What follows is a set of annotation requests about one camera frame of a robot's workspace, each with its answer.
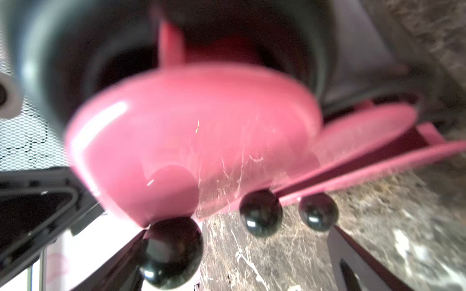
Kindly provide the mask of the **black pink drawer cabinet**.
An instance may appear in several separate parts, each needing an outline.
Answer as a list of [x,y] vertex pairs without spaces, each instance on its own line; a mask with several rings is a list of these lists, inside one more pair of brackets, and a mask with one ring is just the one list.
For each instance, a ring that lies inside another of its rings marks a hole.
[[1,30],[25,93],[57,132],[120,80],[181,57],[258,61],[312,91],[325,116],[408,95],[445,121],[443,78],[407,34],[361,1],[2,1]]

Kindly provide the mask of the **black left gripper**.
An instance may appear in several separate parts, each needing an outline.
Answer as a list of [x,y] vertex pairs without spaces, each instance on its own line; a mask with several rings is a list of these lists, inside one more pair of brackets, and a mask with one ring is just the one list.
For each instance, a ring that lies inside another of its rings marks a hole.
[[69,167],[1,172],[1,285],[63,232],[77,235],[103,212]]

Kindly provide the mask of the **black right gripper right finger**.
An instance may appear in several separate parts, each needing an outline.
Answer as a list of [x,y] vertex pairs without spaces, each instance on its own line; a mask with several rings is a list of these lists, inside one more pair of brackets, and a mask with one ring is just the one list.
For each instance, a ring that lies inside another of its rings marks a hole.
[[369,252],[338,226],[329,231],[327,246],[336,286],[340,291],[410,291]]

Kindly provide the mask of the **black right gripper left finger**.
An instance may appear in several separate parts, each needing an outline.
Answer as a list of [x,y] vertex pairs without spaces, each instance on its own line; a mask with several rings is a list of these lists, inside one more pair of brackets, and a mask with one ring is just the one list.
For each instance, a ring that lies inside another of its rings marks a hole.
[[143,261],[145,231],[140,231],[114,256],[87,277],[75,291],[140,291],[143,275],[139,265]]

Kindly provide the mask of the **pink top drawer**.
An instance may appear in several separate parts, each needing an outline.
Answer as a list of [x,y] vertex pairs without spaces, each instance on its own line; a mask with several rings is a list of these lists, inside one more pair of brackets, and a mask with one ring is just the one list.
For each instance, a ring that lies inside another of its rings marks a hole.
[[98,92],[64,140],[72,170],[101,205],[145,229],[145,281],[170,290],[200,267],[199,173],[210,151],[280,120],[323,125],[311,91],[282,72],[178,57]]

